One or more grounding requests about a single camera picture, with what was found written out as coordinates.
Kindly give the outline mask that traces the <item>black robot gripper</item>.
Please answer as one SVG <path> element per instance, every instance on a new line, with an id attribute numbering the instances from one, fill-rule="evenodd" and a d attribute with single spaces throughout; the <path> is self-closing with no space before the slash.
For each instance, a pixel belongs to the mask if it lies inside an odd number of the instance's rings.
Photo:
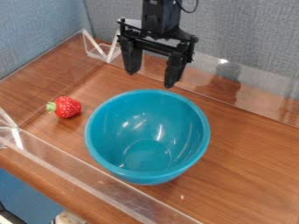
<path id="1" fill-rule="evenodd" d="M 182 8 L 182 0 L 142 0 L 141 18 L 121 17 L 117 20 L 117 41 L 129 75 L 140 70 L 142 50 L 146 50 L 164 56 L 170 54 L 164 71 L 164 87 L 170 88 L 181 78 L 186 61 L 192 61 L 194 43 L 198 41 L 196 36 L 180 28 L 181 12 L 193 13 L 197 6 L 198 0 L 194 0 L 192 10 Z"/>

